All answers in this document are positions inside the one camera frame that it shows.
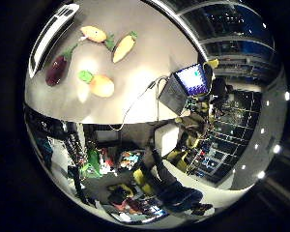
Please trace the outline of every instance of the yellow fruit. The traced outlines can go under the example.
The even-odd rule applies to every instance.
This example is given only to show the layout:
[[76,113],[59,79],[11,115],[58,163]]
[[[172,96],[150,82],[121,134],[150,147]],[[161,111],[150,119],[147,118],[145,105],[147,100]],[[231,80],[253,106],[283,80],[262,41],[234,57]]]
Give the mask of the yellow fruit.
[[133,48],[135,40],[132,36],[125,36],[118,45],[115,47],[113,53],[113,63],[117,63],[122,60]]
[[89,87],[93,94],[102,98],[112,96],[115,89],[113,81],[106,75],[102,74],[94,75]]
[[106,34],[97,27],[85,26],[80,28],[80,31],[93,42],[101,43],[106,40]]

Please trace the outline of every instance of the laptop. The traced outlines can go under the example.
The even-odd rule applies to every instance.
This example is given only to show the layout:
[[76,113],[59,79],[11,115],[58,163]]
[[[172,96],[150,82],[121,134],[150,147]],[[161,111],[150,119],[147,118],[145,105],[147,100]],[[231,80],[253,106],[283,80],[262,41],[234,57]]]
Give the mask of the laptop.
[[171,74],[159,101],[177,115],[181,115],[189,96],[205,95],[209,92],[207,78],[202,66],[195,64]]

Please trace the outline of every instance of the green object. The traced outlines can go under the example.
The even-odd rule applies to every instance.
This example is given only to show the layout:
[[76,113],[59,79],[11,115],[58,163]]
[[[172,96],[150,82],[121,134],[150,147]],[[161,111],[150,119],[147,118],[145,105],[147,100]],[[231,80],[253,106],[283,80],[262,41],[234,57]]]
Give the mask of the green object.
[[72,53],[77,46],[78,46],[78,43],[76,43],[74,46],[70,47],[69,49],[65,50],[62,53],[62,55],[65,57],[66,61],[70,61],[72,59]]
[[114,34],[108,36],[106,38],[106,41],[104,42],[105,46],[107,47],[108,50],[113,51],[114,47],[115,47],[115,42],[114,42]]
[[100,178],[99,152],[96,150],[88,151],[88,162],[80,169],[83,176],[88,178]]
[[129,33],[129,35],[132,36],[132,38],[133,38],[134,41],[136,41],[136,39],[137,39],[137,34],[136,34],[136,32],[131,31],[131,32]]
[[89,71],[81,71],[78,73],[78,78],[89,84],[94,76]]

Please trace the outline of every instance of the white table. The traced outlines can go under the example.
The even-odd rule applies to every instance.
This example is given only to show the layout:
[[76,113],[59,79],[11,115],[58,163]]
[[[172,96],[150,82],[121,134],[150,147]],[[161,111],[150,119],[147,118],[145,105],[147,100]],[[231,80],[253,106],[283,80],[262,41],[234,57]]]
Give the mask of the white table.
[[[198,53],[184,34],[144,2],[91,0],[76,4],[80,9],[74,24],[54,46],[43,69],[33,79],[27,74],[25,101],[46,116],[85,124],[121,124],[127,109],[151,81],[197,63]],[[44,81],[47,67],[62,51],[75,44],[82,36],[80,27],[87,25],[114,33],[115,40],[133,30],[138,34],[136,46],[124,60],[113,64],[110,52],[103,45],[86,41],[74,51],[62,82],[54,87],[47,86]],[[91,94],[89,86],[77,77],[82,70],[112,78],[114,95],[103,99]],[[175,117],[175,113],[159,104],[161,120]],[[156,88],[153,88],[133,106],[126,123],[156,120]]]

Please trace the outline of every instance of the green leaf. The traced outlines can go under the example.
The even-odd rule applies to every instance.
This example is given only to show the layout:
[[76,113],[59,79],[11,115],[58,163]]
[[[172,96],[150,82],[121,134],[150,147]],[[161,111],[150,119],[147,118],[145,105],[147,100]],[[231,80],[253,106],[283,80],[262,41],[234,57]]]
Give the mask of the green leaf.
[[81,71],[78,73],[78,78],[85,81],[87,84],[93,79],[93,75],[89,71]]
[[113,51],[115,47],[115,42],[114,42],[114,34],[108,36],[104,42],[105,46],[107,47],[108,50]]
[[133,38],[134,41],[136,41],[136,39],[137,39],[137,34],[136,34],[136,32],[131,31],[131,32],[129,33],[129,35],[132,36],[132,38]]
[[72,53],[75,50],[75,48],[78,46],[78,43],[70,47],[69,49],[65,50],[62,55],[65,57],[66,61],[70,61],[72,59]]

